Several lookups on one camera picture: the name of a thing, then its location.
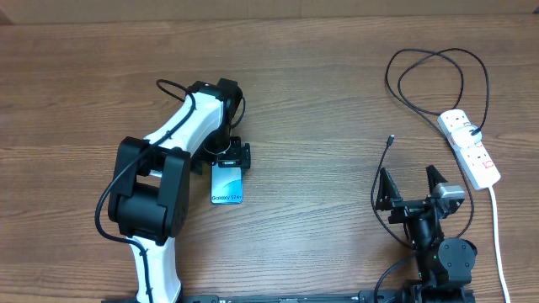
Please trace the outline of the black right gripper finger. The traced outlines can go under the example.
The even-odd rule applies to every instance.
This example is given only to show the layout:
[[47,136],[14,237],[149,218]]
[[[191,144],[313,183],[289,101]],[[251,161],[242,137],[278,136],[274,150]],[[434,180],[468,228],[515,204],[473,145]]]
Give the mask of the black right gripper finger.
[[442,196],[441,189],[447,183],[447,180],[440,174],[434,165],[429,165],[425,170],[427,173],[430,197],[440,198]]
[[376,210],[392,210],[403,202],[391,174],[383,167],[380,171],[379,188],[376,197]]

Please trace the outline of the Samsung Galaxy smartphone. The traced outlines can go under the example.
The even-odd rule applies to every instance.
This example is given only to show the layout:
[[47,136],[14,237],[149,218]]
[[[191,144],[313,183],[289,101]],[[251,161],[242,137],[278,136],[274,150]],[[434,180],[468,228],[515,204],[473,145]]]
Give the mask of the Samsung Galaxy smartphone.
[[243,175],[240,167],[211,168],[211,203],[236,205],[243,202]]

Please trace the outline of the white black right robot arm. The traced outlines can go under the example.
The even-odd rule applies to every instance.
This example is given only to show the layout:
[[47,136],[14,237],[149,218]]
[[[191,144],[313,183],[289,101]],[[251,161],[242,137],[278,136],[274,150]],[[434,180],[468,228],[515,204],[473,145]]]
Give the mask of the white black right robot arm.
[[473,292],[465,286],[472,282],[478,250],[460,237],[446,238],[440,224],[458,211],[465,199],[464,189],[447,182],[432,165],[426,172],[430,192],[424,199],[409,201],[402,198],[385,168],[379,172],[375,209],[388,211],[388,222],[403,226],[419,278],[387,295],[381,295],[377,285],[373,298],[381,302],[474,302]]

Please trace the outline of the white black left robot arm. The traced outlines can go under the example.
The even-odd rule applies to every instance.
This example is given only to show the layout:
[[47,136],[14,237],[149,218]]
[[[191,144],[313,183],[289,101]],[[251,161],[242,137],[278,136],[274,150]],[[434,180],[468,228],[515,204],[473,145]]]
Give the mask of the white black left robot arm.
[[212,204],[243,202],[251,148],[232,135],[245,113],[242,89],[222,78],[182,90],[182,106],[163,126],[119,144],[113,178],[96,205],[98,233],[133,252],[138,291],[132,302],[183,299],[175,238],[188,214],[191,173],[209,165]]

